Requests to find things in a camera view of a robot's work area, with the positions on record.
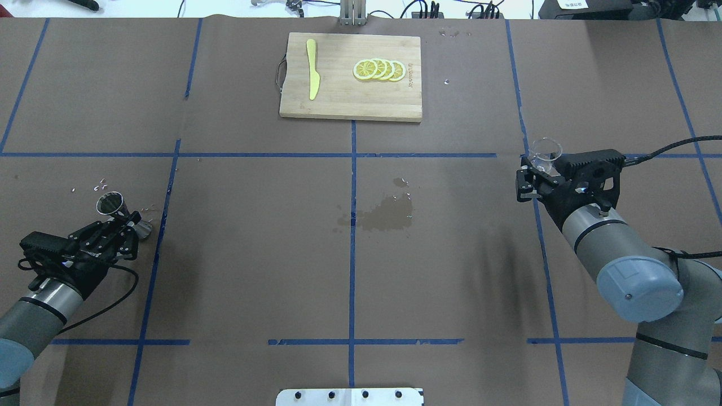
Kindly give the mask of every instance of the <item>clear plastic cup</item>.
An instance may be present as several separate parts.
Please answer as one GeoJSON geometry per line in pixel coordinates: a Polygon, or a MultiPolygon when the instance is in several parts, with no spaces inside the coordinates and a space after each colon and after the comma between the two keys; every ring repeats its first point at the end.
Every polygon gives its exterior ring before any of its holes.
{"type": "Polygon", "coordinates": [[[541,172],[555,172],[554,161],[560,156],[562,156],[562,145],[549,137],[538,139],[529,146],[529,161],[541,172]]]}

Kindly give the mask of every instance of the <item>black ring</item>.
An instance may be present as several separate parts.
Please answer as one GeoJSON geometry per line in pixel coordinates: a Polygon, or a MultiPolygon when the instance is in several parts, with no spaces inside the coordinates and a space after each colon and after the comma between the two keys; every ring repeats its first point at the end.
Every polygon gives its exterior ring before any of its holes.
{"type": "Polygon", "coordinates": [[[577,247],[579,247],[579,243],[582,242],[582,238],[586,237],[587,234],[591,233],[592,231],[596,230],[597,228],[600,228],[602,225],[607,225],[607,224],[627,224],[627,223],[625,223],[621,220],[605,220],[605,221],[601,221],[599,223],[592,225],[591,227],[584,230],[577,237],[577,241],[574,242],[574,252],[575,253],[577,252],[577,247]]]}
{"type": "Polygon", "coordinates": [[[641,333],[637,333],[637,340],[642,340],[644,342],[648,342],[652,345],[656,345],[657,347],[662,347],[665,350],[674,351],[675,353],[680,353],[682,355],[688,355],[690,357],[699,358],[700,360],[706,360],[707,354],[701,353],[699,351],[690,350],[689,348],[680,347],[678,345],[672,344],[667,341],[657,340],[656,338],[649,337],[648,335],[644,335],[641,333]]]}
{"type": "Polygon", "coordinates": [[[20,301],[32,303],[36,306],[44,308],[45,310],[51,312],[55,317],[60,319],[60,321],[63,322],[63,325],[67,324],[67,322],[68,322],[68,319],[61,312],[59,312],[56,308],[50,306],[49,304],[47,304],[45,302],[41,302],[38,299],[33,299],[33,298],[20,298],[20,301]]]}

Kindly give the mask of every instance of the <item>yellow knife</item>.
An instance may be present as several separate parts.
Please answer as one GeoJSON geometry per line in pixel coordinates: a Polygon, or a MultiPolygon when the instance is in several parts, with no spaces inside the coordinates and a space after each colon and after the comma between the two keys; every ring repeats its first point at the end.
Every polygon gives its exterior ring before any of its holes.
{"type": "Polygon", "coordinates": [[[318,86],[321,84],[321,76],[316,71],[316,40],[306,40],[306,51],[308,51],[308,71],[310,72],[308,98],[313,100],[316,98],[318,86]]]}

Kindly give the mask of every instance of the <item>metal stand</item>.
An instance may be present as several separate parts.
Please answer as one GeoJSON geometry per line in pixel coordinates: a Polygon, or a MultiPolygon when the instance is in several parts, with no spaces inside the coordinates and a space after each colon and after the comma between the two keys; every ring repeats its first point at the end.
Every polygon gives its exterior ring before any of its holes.
{"type": "Polygon", "coordinates": [[[341,0],[341,25],[366,25],[366,0],[341,0]]]}

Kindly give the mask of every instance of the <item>metal bracket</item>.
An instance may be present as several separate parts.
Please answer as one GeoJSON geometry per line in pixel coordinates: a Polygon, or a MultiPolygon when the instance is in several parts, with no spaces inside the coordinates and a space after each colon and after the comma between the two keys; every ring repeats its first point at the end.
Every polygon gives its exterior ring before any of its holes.
{"type": "Polygon", "coordinates": [[[366,0],[340,0],[341,25],[366,25],[366,0]]]}
{"type": "Polygon", "coordinates": [[[415,388],[286,389],[276,406],[423,406],[424,390],[415,388]]]}

